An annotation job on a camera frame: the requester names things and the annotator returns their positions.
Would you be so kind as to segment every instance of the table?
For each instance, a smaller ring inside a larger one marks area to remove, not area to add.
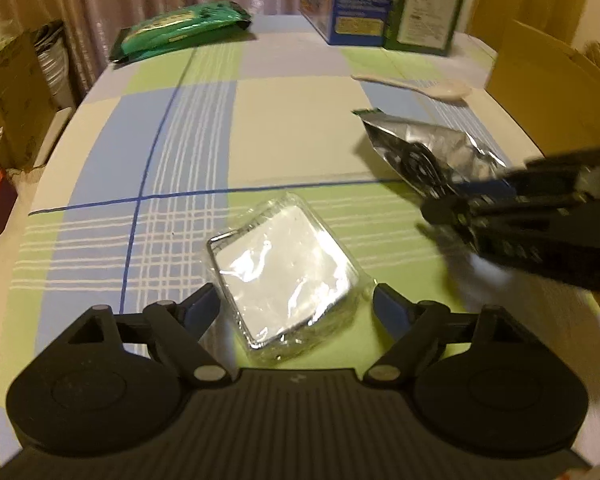
[[[130,313],[182,300],[208,278],[205,241],[290,189],[379,282],[455,310],[502,304],[536,332],[587,384],[592,410],[577,444],[600,462],[600,317],[587,297],[487,264],[457,243],[437,247],[418,230],[410,189],[350,113],[379,107],[466,129],[521,164],[538,150],[481,90],[494,53],[461,34],[449,59],[333,47],[300,16],[256,16],[251,31],[245,41],[108,68],[69,124],[13,268],[0,349],[1,460],[16,449],[4,395],[35,354],[92,304]],[[354,72],[425,84],[461,78],[477,90],[468,106],[442,104],[354,81]],[[285,366],[361,371],[387,344],[365,305],[351,327]],[[228,367],[248,364],[222,324],[205,345]]]

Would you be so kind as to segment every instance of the clear plastic wrap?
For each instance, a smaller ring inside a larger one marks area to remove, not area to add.
[[[460,182],[497,178],[504,161],[481,140],[380,110],[355,110],[376,152],[422,195]]]
[[[251,356],[288,358],[352,319],[371,279],[297,195],[208,241],[212,270]]]

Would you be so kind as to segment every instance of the silver foil bag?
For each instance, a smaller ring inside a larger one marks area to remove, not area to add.
[[[481,140],[461,130],[356,110],[378,154],[417,192],[440,196],[454,184],[497,178],[505,163]]]

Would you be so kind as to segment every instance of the ribbed black plastic surface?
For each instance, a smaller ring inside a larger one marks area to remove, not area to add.
[[[245,370],[227,388],[194,394],[135,449],[99,458],[26,449],[0,480],[552,480],[582,465],[570,450],[496,460],[456,449],[399,393],[363,386],[352,370]]]

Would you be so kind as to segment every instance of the green plastic wrapper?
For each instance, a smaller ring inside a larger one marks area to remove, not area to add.
[[[172,10],[123,29],[112,62],[132,62],[173,50],[226,40],[244,33],[251,16],[235,2],[209,2]]]

